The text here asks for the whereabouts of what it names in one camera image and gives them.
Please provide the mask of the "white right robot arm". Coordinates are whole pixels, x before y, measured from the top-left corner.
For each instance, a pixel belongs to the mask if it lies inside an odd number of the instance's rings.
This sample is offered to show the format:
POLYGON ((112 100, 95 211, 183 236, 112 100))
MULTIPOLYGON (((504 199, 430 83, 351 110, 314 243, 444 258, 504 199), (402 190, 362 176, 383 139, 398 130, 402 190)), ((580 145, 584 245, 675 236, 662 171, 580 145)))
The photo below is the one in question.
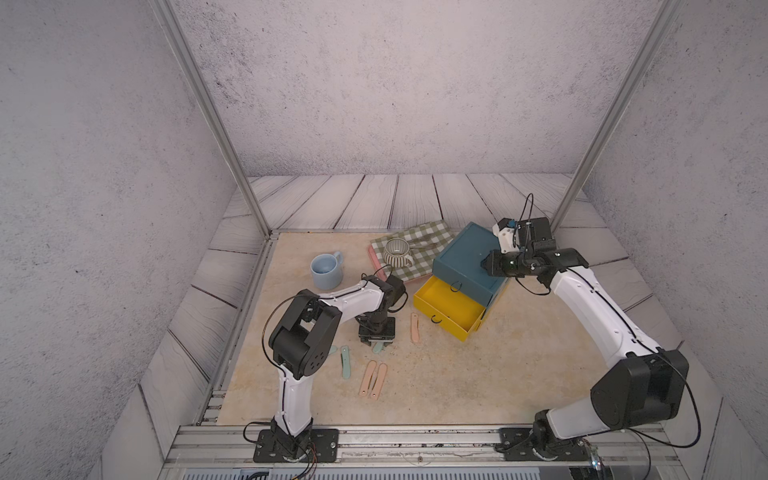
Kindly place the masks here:
POLYGON ((577 250, 493 250, 481 266, 493 277, 535 276, 576 315, 608 367, 586 398, 537 413, 528 441, 537 456, 552 461, 583 437, 677 416, 690 390, 687 359, 631 321, 577 250))

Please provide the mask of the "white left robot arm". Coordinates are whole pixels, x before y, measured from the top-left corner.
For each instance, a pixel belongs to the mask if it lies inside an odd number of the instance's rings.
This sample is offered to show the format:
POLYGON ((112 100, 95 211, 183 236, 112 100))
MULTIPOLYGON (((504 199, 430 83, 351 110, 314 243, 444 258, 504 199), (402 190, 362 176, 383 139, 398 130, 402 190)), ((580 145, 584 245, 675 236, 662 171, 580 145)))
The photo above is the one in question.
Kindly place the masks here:
POLYGON ((338 292, 302 290, 291 298, 268 341, 280 372, 278 410, 270 430, 284 448, 302 451, 309 443, 313 376, 328 359, 339 326, 354 320, 362 343, 391 342, 396 335, 394 305, 406 295, 400 278, 368 275, 338 292))

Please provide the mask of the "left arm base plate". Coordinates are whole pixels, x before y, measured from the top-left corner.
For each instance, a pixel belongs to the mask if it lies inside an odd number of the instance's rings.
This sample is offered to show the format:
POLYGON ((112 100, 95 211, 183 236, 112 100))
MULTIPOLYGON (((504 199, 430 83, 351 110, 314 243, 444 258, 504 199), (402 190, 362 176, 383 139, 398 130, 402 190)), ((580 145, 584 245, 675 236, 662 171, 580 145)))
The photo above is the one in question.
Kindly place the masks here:
POLYGON ((297 437, 283 432, 279 427, 259 432, 255 441, 253 462, 292 463, 308 462, 334 463, 339 446, 338 429, 308 427, 297 437))

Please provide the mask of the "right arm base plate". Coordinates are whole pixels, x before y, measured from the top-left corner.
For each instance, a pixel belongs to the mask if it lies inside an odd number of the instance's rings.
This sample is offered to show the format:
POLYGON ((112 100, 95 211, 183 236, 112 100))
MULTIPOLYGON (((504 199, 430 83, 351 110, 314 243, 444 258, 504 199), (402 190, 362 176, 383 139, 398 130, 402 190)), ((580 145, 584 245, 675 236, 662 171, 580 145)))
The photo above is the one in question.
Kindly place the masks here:
POLYGON ((505 461, 579 462, 590 458, 587 448, 577 440, 557 440, 534 426, 501 428, 494 451, 505 461))

